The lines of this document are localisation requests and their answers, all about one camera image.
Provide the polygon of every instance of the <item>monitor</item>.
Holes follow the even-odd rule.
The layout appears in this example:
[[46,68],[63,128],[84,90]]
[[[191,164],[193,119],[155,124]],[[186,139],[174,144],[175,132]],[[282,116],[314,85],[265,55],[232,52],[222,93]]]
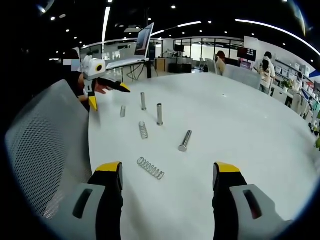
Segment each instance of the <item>monitor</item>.
[[139,32],[138,39],[136,40],[134,53],[135,56],[144,56],[144,58],[147,57],[151,33],[154,29],[154,25],[155,23],[152,23]]
[[249,69],[251,70],[251,63],[247,61],[242,61],[240,63],[240,68]]
[[237,57],[255,62],[257,57],[257,51],[245,47],[238,47]]
[[184,52],[185,51],[185,46],[183,45],[179,45],[179,44],[175,44],[173,47],[173,50],[176,52]]

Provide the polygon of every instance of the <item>metal spring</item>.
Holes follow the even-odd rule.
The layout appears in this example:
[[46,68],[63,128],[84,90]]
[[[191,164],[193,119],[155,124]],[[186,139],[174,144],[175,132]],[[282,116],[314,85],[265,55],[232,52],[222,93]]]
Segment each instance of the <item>metal spring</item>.
[[149,135],[144,121],[139,122],[139,129],[142,139],[147,139]]
[[147,161],[144,157],[140,157],[136,163],[145,169],[148,173],[150,173],[152,176],[157,178],[158,180],[162,179],[165,175],[164,171],[160,171],[155,165],[151,164],[149,161]]

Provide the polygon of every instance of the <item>chair backrest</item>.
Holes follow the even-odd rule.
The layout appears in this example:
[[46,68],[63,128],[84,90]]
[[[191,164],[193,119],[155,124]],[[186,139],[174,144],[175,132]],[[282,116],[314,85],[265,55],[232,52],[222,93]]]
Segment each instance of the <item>chair backrest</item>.
[[249,69],[227,64],[223,73],[224,77],[233,79],[254,89],[259,89],[261,76]]
[[213,74],[219,74],[217,69],[217,63],[215,60],[206,58],[206,63],[208,65],[208,71]]
[[51,219],[92,176],[89,114],[65,80],[29,102],[5,135],[9,163],[34,212]]
[[286,93],[284,93],[282,90],[280,90],[280,89],[278,89],[277,87],[275,87],[275,88],[274,88],[274,91],[273,91],[272,97],[273,97],[274,99],[277,99],[279,102],[285,104],[288,95],[287,95]]

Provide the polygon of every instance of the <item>metal rod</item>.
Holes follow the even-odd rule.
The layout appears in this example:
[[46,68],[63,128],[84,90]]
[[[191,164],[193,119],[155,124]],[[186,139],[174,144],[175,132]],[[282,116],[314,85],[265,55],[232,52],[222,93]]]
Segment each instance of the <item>metal rod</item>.
[[142,104],[142,110],[143,111],[147,110],[146,97],[145,97],[145,93],[144,92],[141,93],[141,104]]
[[126,116],[126,106],[121,107],[120,117],[124,118]]
[[158,124],[159,126],[162,126],[164,122],[162,121],[162,104],[161,103],[158,103],[156,105],[156,110],[158,112],[158,121],[156,122],[156,124]]
[[182,144],[178,148],[180,152],[187,151],[187,145],[188,145],[189,139],[191,137],[191,134],[192,134],[192,131],[188,130],[188,132],[186,133],[186,135],[184,137],[184,140],[183,140]]

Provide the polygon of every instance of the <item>white round table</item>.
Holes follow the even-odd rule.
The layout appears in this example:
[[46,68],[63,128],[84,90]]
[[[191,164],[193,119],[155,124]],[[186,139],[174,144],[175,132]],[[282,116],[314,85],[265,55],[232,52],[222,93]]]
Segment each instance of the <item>white round table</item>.
[[[131,93],[97,93],[98,112],[91,110],[89,117],[92,171],[123,163],[123,239],[212,239],[214,162],[238,167],[248,184],[275,202],[284,220],[302,211],[317,181],[310,159],[316,139],[294,111],[211,73],[152,78],[129,87]],[[157,125],[158,103],[163,126]],[[121,106],[126,106],[124,118]],[[148,139],[141,138],[140,121]],[[180,152],[188,130],[187,151]],[[164,177],[157,180],[138,166],[140,157],[164,171]]]

